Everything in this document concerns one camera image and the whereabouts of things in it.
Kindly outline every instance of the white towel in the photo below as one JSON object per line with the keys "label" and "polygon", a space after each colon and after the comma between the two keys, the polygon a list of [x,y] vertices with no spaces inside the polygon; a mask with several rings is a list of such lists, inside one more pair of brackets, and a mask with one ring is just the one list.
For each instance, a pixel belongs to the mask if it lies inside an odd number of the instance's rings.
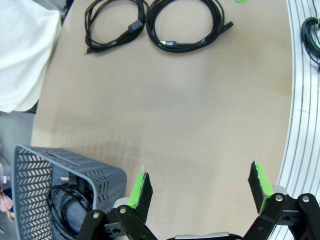
{"label": "white towel", "polygon": [[57,10],[0,0],[0,111],[27,111],[38,101],[60,30]]}

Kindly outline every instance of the gray plastic basket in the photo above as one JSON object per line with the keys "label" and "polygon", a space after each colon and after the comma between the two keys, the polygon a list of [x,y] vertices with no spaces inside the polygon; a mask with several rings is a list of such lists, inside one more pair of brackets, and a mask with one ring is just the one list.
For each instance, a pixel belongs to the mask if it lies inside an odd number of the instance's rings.
{"label": "gray plastic basket", "polygon": [[125,195],[127,176],[120,168],[62,148],[16,145],[12,167],[15,224],[20,240],[52,240],[49,188],[73,173],[93,189],[93,209],[109,212]]}

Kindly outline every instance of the table surface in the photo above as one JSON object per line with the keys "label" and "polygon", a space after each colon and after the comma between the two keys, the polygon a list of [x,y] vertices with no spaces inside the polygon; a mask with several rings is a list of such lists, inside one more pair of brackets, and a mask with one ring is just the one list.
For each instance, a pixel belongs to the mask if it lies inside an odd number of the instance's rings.
{"label": "table surface", "polygon": [[[147,225],[159,239],[243,235],[257,216],[250,164],[262,163],[276,184],[285,149],[292,93],[286,1],[221,1],[234,26],[194,52],[162,51],[144,30],[129,44],[84,55],[90,3],[76,0],[64,22],[32,145],[124,169],[127,194],[144,168],[154,191]],[[111,41],[137,16],[133,3],[112,3],[93,36]],[[212,24],[203,3],[180,0],[160,13],[156,30],[163,40],[195,42]]]}

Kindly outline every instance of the bolt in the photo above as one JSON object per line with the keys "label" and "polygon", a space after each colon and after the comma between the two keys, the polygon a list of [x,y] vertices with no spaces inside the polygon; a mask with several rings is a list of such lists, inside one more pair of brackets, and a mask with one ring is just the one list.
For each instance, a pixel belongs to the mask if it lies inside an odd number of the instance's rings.
{"label": "bolt", "polygon": [[98,213],[98,212],[96,212],[96,213],[93,214],[93,218],[94,218],[94,219],[96,219],[96,218],[98,218],[98,217],[99,217],[99,213]]}
{"label": "bolt", "polygon": [[120,211],[119,211],[121,214],[124,214],[126,212],[126,209],[124,207],[120,208]]}
{"label": "bolt", "polygon": [[275,196],[275,200],[277,200],[278,202],[281,202],[283,200],[283,197],[281,195],[277,195]]}
{"label": "bolt", "polygon": [[309,202],[309,197],[308,196],[303,196],[302,197],[302,201],[304,201],[305,203]]}

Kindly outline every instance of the coiled black cable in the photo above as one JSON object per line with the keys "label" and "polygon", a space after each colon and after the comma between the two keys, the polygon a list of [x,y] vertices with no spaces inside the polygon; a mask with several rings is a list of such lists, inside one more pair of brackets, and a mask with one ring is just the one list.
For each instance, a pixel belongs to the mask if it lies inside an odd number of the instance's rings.
{"label": "coiled black cable", "polygon": [[90,199],[90,196],[83,195],[76,188],[68,186],[67,183],[55,185],[50,188],[46,203],[51,212],[52,225],[64,239],[75,240],[78,237],[78,232],[74,231],[68,223],[68,207],[76,202],[87,213],[92,210],[92,204],[88,199]]}
{"label": "coiled black cable", "polygon": [[102,3],[98,9],[93,14],[94,7],[105,0],[96,0],[85,10],[84,14],[84,25],[85,25],[85,43],[88,46],[86,54],[90,53],[101,53],[110,48],[118,47],[123,44],[130,43],[138,37],[138,35],[144,29],[146,23],[146,14],[144,9],[144,4],[148,10],[149,6],[144,0],[129,0],[137,5],[138,8],[138,20],[128,26],[128,30],[122,33],[117,39],[112,40],[107,43],[100,43],[92,39],[91,37],[91,27],[98,14],[110,3],[116,0],[107,0]]}
{"label": "coiled black cable", "polygon": [[306,53],[311,60],[318,65],[320,71],[320,40],[317,31],[320,29],[320,20],[318,18],[315,1],[312,0],[315,17],[308,17],[301,26],[301,41],[303,42]]}
{"label": "coiled black cable", "polygon": [[156,19],[162,9],[175,0],[155,0],[146,13],[146,30],[151,41],[160,49],[171,53],[186,53],[203,48],[215,41],[220,34],[232,27],[230,21],[225,24],[224,9],[218,0],[200,0],[209,8],[213,26],[211,32],[203,39],[195,43],[178,43],[175,41],[160,41],[155,29]]}

